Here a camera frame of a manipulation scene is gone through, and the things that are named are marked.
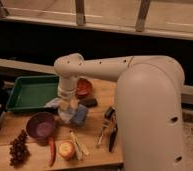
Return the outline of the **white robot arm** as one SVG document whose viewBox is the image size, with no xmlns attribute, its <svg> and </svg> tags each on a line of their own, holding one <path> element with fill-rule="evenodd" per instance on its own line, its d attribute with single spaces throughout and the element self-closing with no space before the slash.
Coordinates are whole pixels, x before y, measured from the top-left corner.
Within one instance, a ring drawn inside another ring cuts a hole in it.
<svg viewBox="0 0 193 171">
<path fill-rule="evenodd" d="M 114 81 L 124 171 L 186 171 L 181 90 L 184 71 L 168 56 L 58 58 L 58 95 L 69 99 L 78 76 Z"/>
</svg>

